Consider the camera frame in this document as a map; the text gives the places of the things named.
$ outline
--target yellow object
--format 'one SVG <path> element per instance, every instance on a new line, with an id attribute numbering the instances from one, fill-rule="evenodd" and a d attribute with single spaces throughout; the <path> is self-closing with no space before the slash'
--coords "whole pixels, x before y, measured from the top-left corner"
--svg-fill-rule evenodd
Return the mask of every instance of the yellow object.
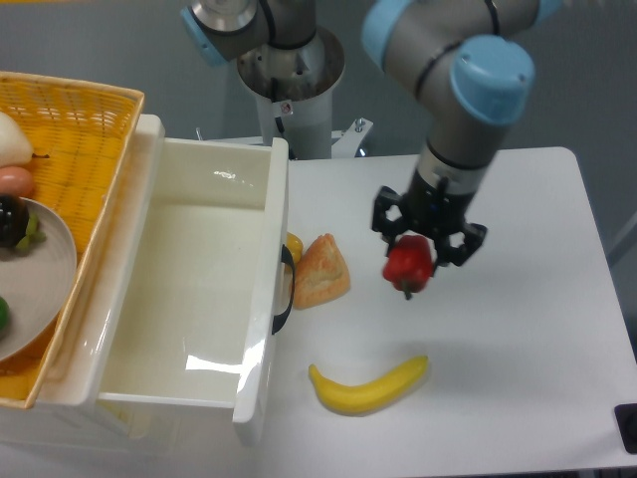
<path id="1" fill-rule="evenodd" d="M 418 356 L 403 362 L 376 380 L 348 386 L 325 378 L 310 365 L 310 380 L 318 399 L 332 411 L 356 415 L 381 408 L 406 392 L 427 371 L 429 359 Z"/>
<path id="2" fill-rule="evenodd" d="M 64 219 L 78 250 L 76 279 L 57 320 L 0 362 L 0 406 L 33 406 L 53 364 L 104 242 L 143 100 L 135 90 L 0 72 L 0 112 L 18 124 L 39 156 L 24 165 L 36 184 L 32 197 Z"/>
<path id="3" fill-rule="evenodd" d="M 303 256 L 303 241 L 301 239 L 299 239 L 297 236 L 295 236 L 294 234 L 292 234 L 291 232 L 288 233 L 288 239 L 287 239 L 287 246 L 288 249 L 290 249 L 290 252 L 292 253 L 292 258 L 295 261 L 295 266 L 297 264 L 299 264 L 299 261 L 301 260 L 301 257 Z"/>

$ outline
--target plate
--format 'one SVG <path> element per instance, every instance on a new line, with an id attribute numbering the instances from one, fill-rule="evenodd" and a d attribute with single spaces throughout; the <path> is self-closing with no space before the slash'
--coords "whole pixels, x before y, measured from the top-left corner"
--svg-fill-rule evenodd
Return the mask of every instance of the plate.
<path id="1" fill-rule="evenodd" d="M 0 249 L 0 296 L 9 305 L 9 326 L 0 338 L 0 360 L 16 354 L 32 342 L 62 309 L 77 267 L 76 245 L 71 231 L 47 206 L 24 199 L 30 213 L 40 219 L 44 242 L 20 255 Z"/>

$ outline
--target red bell pepper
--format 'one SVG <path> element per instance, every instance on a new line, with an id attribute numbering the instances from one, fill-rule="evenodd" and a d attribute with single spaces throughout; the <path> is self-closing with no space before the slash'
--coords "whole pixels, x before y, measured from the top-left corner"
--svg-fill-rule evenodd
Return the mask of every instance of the red bell pepper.
<path id="1" fill-rule="evenodd" d="M 433 273 L 429 241 L 424 236 L 402 236 L 389 252 L 382 277 L 394 289 L 411 295 L 422 291 Z"/>

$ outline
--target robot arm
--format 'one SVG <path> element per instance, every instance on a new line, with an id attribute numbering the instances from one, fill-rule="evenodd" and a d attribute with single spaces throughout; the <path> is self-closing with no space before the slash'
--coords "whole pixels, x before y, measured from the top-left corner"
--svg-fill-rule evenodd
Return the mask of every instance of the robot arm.
<path id="1" fill-rule="evenodd" d="M 534 78 L 529 55 L 501 36 L 530 28 L 561 0 L 380 0 L 362 41 L 376 65 L 434 117 L 407 192 L 383 186 L 372 229 L 393 247 L 412 230 L 431 238 L 436 266 L 464 264 L 487 228 L 465 213 L 509 127 L 521 116 Z M 397 206 L 401 217 L 387 218 Z M 450 237 L 462 234 L 453 247 Z"/>
<path id="2" fill-rule="evenodd" d="M 299 48 L 317 32 L 314 0 L 195 0 L 181 18 L 215 67 L 265 44 Z"/>
<path id="3" fill-rule="evenodd" d="M 344 53 L 317 26 L 315 0 L 195 0 L 181 17 L 209 65 L 237 60 L 264 144 L 279 135 L 291 157 L 331 157 L 331 92 Z"/>

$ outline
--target pepper stem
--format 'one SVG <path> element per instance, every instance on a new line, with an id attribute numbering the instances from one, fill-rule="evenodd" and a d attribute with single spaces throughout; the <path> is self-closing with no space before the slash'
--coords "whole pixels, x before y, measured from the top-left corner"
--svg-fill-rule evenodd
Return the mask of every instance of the pepper stem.
<path id="1" fill-rule="evenodd" d="M 411 295 L 411 291 L 409 290 L 409 283 L 405 280 L 400 281 L 400 288 L 402 289 L 402 292 L 405 294 L 405 299 L 406 300 L 411 300 L 412 295 Z"/>

